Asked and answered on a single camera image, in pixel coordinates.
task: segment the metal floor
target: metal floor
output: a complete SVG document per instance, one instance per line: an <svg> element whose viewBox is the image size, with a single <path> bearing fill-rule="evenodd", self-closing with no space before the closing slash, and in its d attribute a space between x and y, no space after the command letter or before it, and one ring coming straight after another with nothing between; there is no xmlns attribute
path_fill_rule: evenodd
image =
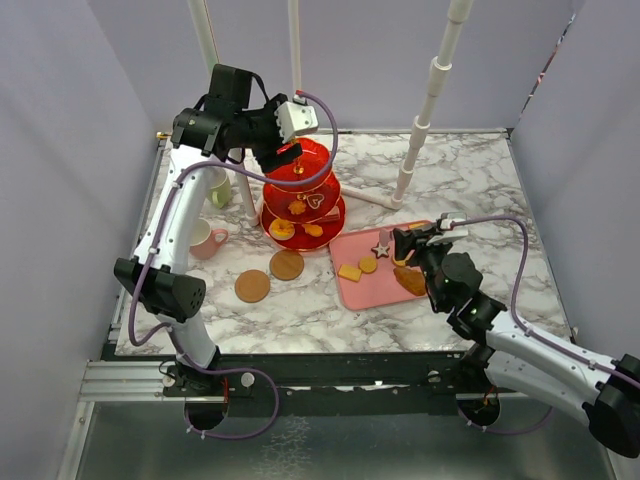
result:
<svg viewBox="0 0 640 480"><path fill-rule="evenodd" d="M546 406L503 401L504 428L531 425ZM236 479L614 479L605 450L555 413L518 437L483 434L458 417L425 414L282 417L245 441L187 434L180 403L96 404L81 461L82 480ZM264 419L229 419L227 433Z"/></svg>

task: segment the red tiered stand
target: red tiered stand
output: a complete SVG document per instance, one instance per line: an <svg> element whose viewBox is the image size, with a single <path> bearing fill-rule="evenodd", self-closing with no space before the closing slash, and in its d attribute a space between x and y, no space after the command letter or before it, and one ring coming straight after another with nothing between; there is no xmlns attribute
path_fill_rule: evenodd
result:
<svg viewBox="0 0 640 480"><path fill-rule="evenodd" d="M302 146L302 155L292 164L285 165L267 174L276 180L299 181L318 173L329 161L329 151L321 144L309 138L297 140ZM262 228L269 235L269 226L276 218L287 220L295 225L295 234L289 240L272 238L281 247L308 251L328 245L337 237L344 227L345 204L340 195L340 182L333 171L328 170L322 177L302 187L276 187L265 184L264 202L260 221ZM294 214L289 206L295 202L304 202L305 211ZM328 221L328 214L337 207L340 218ZM304 224L317 224L323 232L313 237L305 232Z"/></svg>

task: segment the star-shaped cookie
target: star-shaped cookie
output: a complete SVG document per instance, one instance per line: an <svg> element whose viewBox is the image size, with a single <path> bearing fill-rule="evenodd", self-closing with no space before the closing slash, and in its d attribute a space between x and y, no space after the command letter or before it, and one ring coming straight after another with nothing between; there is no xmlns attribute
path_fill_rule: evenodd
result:
<svg viewBox="0 0 640 480"><path fill-rule="evenodd" d="M376 258L389 257L389 245L382 246L379 243L371 248L371 251L376 254Z"/></svg>

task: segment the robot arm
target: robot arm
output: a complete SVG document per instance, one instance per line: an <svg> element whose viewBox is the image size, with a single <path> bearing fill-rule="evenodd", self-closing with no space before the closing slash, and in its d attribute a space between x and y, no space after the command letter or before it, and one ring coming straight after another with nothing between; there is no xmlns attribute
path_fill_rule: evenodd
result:
<svg viewBox="0 0 640 480"><path fill-rule="evenodd" d="M254 79L266 103L246 110ZM174 120L174 149L158 207L133 258L119 258L114 273L134 298L143 277L139 301L161 325L171 328L172 337L198 367L214 367L219 350L199 312L206 285L185 275L191 231L213 181L211 168L194 166L211 155L226 160L230 149L250 148L268 173L302 154L299 144L283 149L287 142L317 128L315 110L302 98L296 95L287 101L278 94L269 100L256 74L220 64L213 69L209 93Z"/></svg>
<svg viewBox="0 0 640 480"><path fill-rule="evenodd" d="M464 214L395 229L395 258L407 258L425 275L434 312L476 345L463 360L496 387L523 392L569 414L592 435L627 457L640 454L640 361L590 352L527 321L480 290L482 274L467 253L449 253L467 235Z"/></svg>

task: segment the pink teacup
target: pink teacup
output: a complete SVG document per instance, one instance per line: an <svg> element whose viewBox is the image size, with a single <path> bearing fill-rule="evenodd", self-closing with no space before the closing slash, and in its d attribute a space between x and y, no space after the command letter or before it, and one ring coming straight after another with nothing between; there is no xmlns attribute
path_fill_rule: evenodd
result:
<svg viewBox="0 0 640 480"><path fill-rule="evenodd" d="M208 260L229 239L229 232L224 228L211 229L204 218L196 220L191 232L191 246L189 253L198 260Z"/></svg>

